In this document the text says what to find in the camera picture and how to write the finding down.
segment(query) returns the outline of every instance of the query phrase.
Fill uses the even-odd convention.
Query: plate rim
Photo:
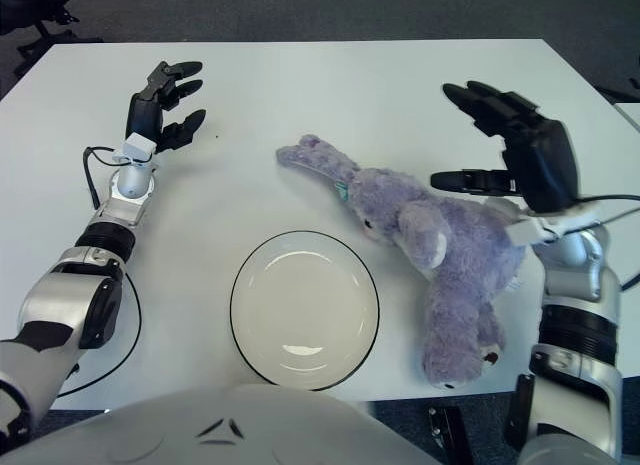
[[[311,392],[320,392],[322,390],[327,390],[329,388],[332,388],[332,387],[335,387],[336,385],[341,384],[345,380],[347,380],[350,377],[352,377],[353,374],[355,374],[360,369],[362,364],[367,360],[367,358],[369,358],[369,355],[371,354],[371,350],[373,350],[373,346],[375,345],[376,340],[378,339],[378,331],[380,329],[380,296],[378,294],[378,288],[376,287],[376,282],[373,279],[373,275],[371,275],[371,270],[369,270],[369,267],[367,267],[367,264],[364,263],[364,260],[362,260],[362,258],[360,258],[360,255],[358,255],[355,252],[355,250],[353,250],[349,245],[344,243],[339,238],[333,237],[333,236],[331,236],[331,235],[329,235],[327,233],[318,232],[316,230],[289,230],[287,232],[282,232],[282,233],[278,233],[277,235],[273,235],[272,237],[267,238],[265,241],[263,241],[257,247],[255,247],[253,249],[253,251],[249,255],[247,255],[247,258],[244,259],[244,261],[242,262],[242,265],[240,265],[240,268],[238,268],[238,271],[236,273],[236,277],[233,280],[233,287],[231,288],[231,296],[229,297],[229,324],[231,325],[231,335],[233,336],[233,342],[236,344],[236,348],[238,349],[238,352],[240,352],[240,356],[242,357],[244,362],[249,366],[249,368],[251,368],[251,370],[253,370],[260,378],[265,380],[267,383],[270,383],[272,385],[277,385],[279,387],[286,387],[287,386],[287,385],[282,385],[280,383],[274,382],[273,380],[270,380],[269,378],[265,377],[262,373],[260,373],[258,370],[256,370],[256,368],[251,364],[251,362],[247,359],[245,354],[242,352],[242,348],[240,347],[240,343],[238,343],[238,338],[236,337],[236,332],[235,332],[235,329],[233,327],[232,309],[233,309],[233,292],[236,289],[236,284],[238,282],[238,278],[240,277],[240,273],[244,269],[244,266],[246,265],[246,263],[265,244],[267,244],[271,240],[275,240],[278,237],[281,237],[283,235],[289,235],[291,233],[314,233],[316,235],[322,235],[322,236],[324,236],[326,238],[329,238],[331,240],[335,240],[336,242],[338,242],[339,244],[344,246],[347,250],[349,250],[358,259],[358,261],[362,264],[362,266],[366,270],[367,275],[369,276],[369,279],[371,280],[371,284],[373,285],[373,292],[375,293],[375,296],[376,296],[376,311],[377,311],[377,314],[376,314],[376,327],[375,327],[375,330],[373,332],[373,337],[371,338],[371,344],[369,345],[369,348],[367,349],[366,353],[362,356],[362,359],[358,362],[358,364],[355,367],[353,367],[351,369],[351,371],[349,371],[349,373],[347,373],[344,377],[342,377],[339,380],[333,382],[332,384],[326,385],[324,387],[311,388],[311,389],[305,388],[304,389],[304,390],[308,390],[308,391],[311,391]]]

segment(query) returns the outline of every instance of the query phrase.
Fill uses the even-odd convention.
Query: wire
[[[579,202],[599,202],[602,200],[631,200],[631,201],[636,201],[636,202],[640,202],[640,195],[630,195],[630,194],[613,194],[613,195],[594,195],[592,197],[582,197],[579,198],[578,201]],[[626,217],[627,215],[631,215],[632,213],[636,213],[640,211],[640,207],[639,208],[634,208],[631,210],[627,210],[626,212],[623,212],[619,215],[616,215],[612,218],[609,218],[607,220],[605,220],[604,222],[600,222],[597,225],[605,225],[607,223],[611,223],[614,222],[616,220],[619,220],[623,217]],[[575,232],[581,232],[583,230],[586,230],[588,228],[593,227],[593,225],[588,226],[588,227],[582,227],[582,228],[576,228],[575,230],[570,230],[568,233],[575,233]],[[627,280],[626,282],[624,282],[622,284],[622,286],[620,287],[620,289],[623,292],[626,292],[627,290],[635,287],[638,283],[640,283],[640,272],[635,274],[633,277],[631,277],[629,280]]]
[[[584,227],[580,227],[580,228],[573,228],[567,232],[565,232],[565,235],[569,235],[570,233],[576,233],[576,232],[584,232],[585,230],[589,230],[590,228],[593,227],[600,227],[602,225],[608,225],[609,223],[615,222],[616,220],[620,220],[621,218],[626,217],[627,215],[633,215],[634,213],[640,212],[640,207],[637,208],[632,208],[631,210],[627,210],[626,212],[622,212],[618,215],[614,215],[611,218],[607,218],[604,221],[597,221],[592,223],[591,225],[585,225]]]
[[[98,160],[103,165],[106,165],[107,167],[127,167],[134,162],[149,163],[152,158],[152,156],[150,155],[149,158],[146,160],[138,160],[134,158],[128,162],[110,163],[110,162],[105,162],[102,158],[100,158],[96,153],[97,150],[105,151],[105,152],[113,152],[114,149],[110,147],[87,147],[84,149],[84,152],[82,153],[82,167],[84,168],[84,176],[87,179],[87,186],[89,187],[89,194],[91,195],[91,201],[93,203],[94,210],[97,210],[98,208],[100,208],[100,198],[98,197],[98,191],[96,190],[96,187],[93,184],[93,178],[91,177],[91,171],[89,170],[89,157],[91,155],[93,155],[93,157],[96,160]]]
[[[127,280],[129,281],[129,284],[131,285],[131,290],[133,290],[133,295],[136,297],[136,305],[137,305],[137,308],[138,308],[138,331],[136,332],[136,338],[133,341],[133,344],[129,348],[129,351],[124,356],[124,358],[122,360],[120,360],[120,362],[115,367],[113,367],[111,370],[109,370],[107,373],[99,376],[95,380],[91,380],[90,382],[85,383],[84,385],[82,385],[80,387],[76,387],[76,388],[73,388],[73,389],[68,390],[66,392],[62,392],[61,394],[58,395],[57,398],[66,397],[67,395],[71,395],[72,393],[76,393],[76,392],[79,392],[79,391],[84,390],[86,388],[89,388],[92,385],[95,385],[96,383],[104,380],[109,375],[111,375],[116,370],[118,370],[122,365],[124,365],[124,363],[129,359],[129,357],[133,353],[133,351],[136,349],[136,346],[138,345],[138,340],[140,339],[140,333],[142,332],[142,306],[140,305],[140,296],[138,295],[138,290],[136,290],[136,286],[133,284],[133,280],[131,280],[131,277],[129,276],[128,273],[125,273],[125,276],[127,277]]]
[[[592,197],[582,197],[578,199],[579,202],[599,202],[601,200],[635,200],[640,202],[640,195],[594,195]]]
[[[91,178],[91,171],[89,170],[89,156],[93,155],[100,163],[103,163],[109,167],[120,166],[120,164],[105,162],[98,156],[98,154],[96,153],[96,150],[113,152],[114,149],[109,147],[87,147],[84,149],[84,152],[82,153],[82,168],[84,168],[84,176],[87,179],[87,186],[89,187],[89,194],[91,195],[91,201],[93,202],[94,210],[97,210],[98,208],[100,208],[100,198],[98,197],[98,192],[96,190],[96,187],[93,184],[93,178]]]

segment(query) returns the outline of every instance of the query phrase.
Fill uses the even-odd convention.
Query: bunny ear
[[[305,135],[298,145],[280,148],[276,156],[283,165],[308,168],[344,184],[350,183],[360,170],[356,162],[315,135]]]

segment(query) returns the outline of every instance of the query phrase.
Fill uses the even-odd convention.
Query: plush toy
[[[498,208],[439,197],[415,178],[389,169],[361,169],[314,135],[277,151],[334,181],[372,238],[400,247],[431,281],[422,368],[435,386],[456,388],[495,363],[505,345],[491,300],[515,276],[524,250],[505,232],[513,220]]]

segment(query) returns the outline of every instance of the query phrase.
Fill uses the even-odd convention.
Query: white plate
[[[318,232],[289,232],[244,262],[231,294],[240,353],[269,382],[321,390],[364,362],[378,331],[378,294],[362,260]]]

